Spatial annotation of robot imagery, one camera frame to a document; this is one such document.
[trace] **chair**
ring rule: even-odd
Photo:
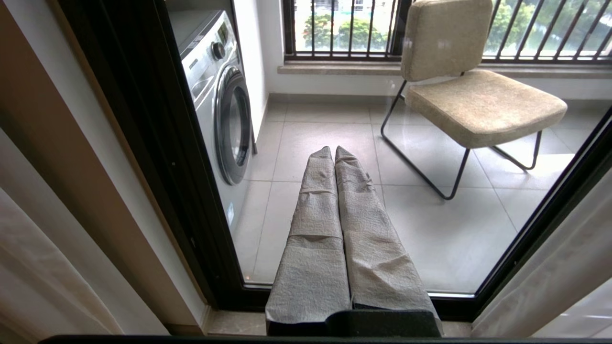
[[[559,122],[567,105],[559,98],[487,70],[474,70],[484,51],[491,22],[491,0],[420,0],[408,11],[401,72],[404,78],[382,126],[385,141],[436,193],[451,200],[471,149],[489,147],[522,170],[535,167],[542,130]],[[410,85],[435,77],[460,75],[435,84]],[[465,148],[449,196],[384,133],[397,100],[418,111]],[[496,145],[537,133],[533,161],[525,166]]]

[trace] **front-loading washing machine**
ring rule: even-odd
[[[206,152],[234,235],[250,178],[252,122],[238,43],[225,11],[169,12]]]

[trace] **gray tiled floor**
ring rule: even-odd
[[[308,156],[341,145],[376,184],[402,243],[430,291],[472,293],[604,115],[610,102],[568,102],[546,129],[536,168],[523,172],[490,149],[470,155],[457,196],[442,201],[383,142],[385,105],[271,103],[252,160],[250,186],[234,236],[245,279],[274,281]],[[387,133],[448,192],[463,148],[400,105]],[[535,135],[502,145],[531,161]]]

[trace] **window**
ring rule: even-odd
[[[612,63],[610,0],[492,1],[483,62]],[[412,2],[283,0],[285,59],[399,61]]]

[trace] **white curtain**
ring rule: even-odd
[[[0,322],[26,340],[168,334],[0,130]]]
[[[612,170],[472,324],[473,337],[529,337],[612,277]]]

